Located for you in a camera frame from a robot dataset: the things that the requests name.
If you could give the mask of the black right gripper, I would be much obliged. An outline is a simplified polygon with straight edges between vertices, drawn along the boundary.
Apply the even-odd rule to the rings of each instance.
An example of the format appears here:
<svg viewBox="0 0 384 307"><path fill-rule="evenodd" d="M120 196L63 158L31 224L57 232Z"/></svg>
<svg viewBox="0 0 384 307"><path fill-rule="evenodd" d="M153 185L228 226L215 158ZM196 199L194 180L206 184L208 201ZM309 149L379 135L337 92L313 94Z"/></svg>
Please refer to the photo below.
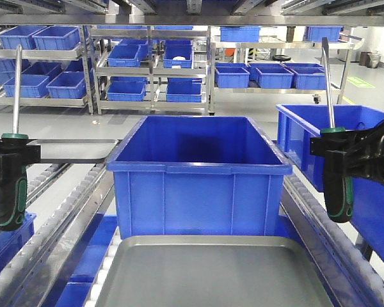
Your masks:
<svg viewBox="0 0 384 307"><path fill-rule="evenodd" d="M384 120L364 130L326 132L310 138L310 154L324 158L324 172L384 185Z"/></svg>

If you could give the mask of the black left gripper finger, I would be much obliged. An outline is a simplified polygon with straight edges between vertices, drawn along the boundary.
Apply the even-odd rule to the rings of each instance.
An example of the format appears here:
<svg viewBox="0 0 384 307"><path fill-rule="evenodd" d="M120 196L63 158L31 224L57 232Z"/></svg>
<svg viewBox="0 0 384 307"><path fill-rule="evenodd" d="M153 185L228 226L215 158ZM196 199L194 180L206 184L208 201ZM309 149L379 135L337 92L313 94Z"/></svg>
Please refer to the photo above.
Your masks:
<svg viewBox="0 0 384 307"><path fill-rule="evenodd" d="M25 172L26 166L41 161L39 145L29 145L29 138L0 139L0 183L10 182Z"/></svg>

